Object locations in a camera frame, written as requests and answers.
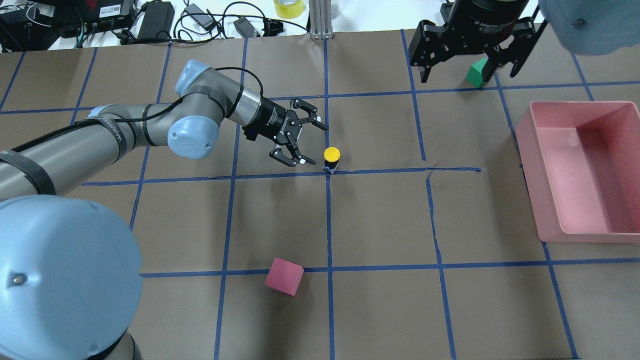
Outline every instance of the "yellow tape roll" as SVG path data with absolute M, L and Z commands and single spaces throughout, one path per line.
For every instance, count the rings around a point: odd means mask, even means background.
M 276 13 L 283 19 L 293 19 L 299 17 L 305 9 L 302 0 L 273 0 L 276 7 Z

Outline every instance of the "screw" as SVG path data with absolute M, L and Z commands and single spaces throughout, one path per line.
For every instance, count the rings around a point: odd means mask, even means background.
M 15 276 L 13 277 L 14 285 L 22 285 L 25 282 L 27 282 L 27 276 L 24 274 L 15 274 Z

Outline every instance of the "metal post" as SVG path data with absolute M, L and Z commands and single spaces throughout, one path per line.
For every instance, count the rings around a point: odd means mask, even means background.
M 309 19 L 311 20 L 311 39 L 333 38 L 331 0 L 309 0 Z

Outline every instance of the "blue joint cap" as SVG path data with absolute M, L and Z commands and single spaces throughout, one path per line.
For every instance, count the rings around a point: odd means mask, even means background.
M 98 106 L 97 108 L 93 108 L 91 110 L 91 112 L 89 113 L 88 117 L 94 117 L 100 114 L 100 111 L 102 111 L 104 108 L 106 108 L 107 106 L 111 106 L 113 104 L 108 104 L 108 105 L 102 105 L 102 106 Z
M 187 61 L 187 65 L 184 66 L 182 74 L 180 74 L 180 78 L 175 84 L 175 93 L 178 94 L 178 96 L 184 95 L 194 80 L 207 69 L 211 69 L 211 67 L 198 60 L 191 59 Z
M 209 155 L 218 141 L 220 127 L 208 117 L 183 117 L 169 128 L 166 135 L 169 147 L 179 156 L 202 159 Z

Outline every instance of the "yellow cap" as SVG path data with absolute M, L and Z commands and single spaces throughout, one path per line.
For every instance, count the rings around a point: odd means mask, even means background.
M 330 163 L 340 160 L 340 151 L 336 147 L 327 147 L 324 150 L 324 159 Z

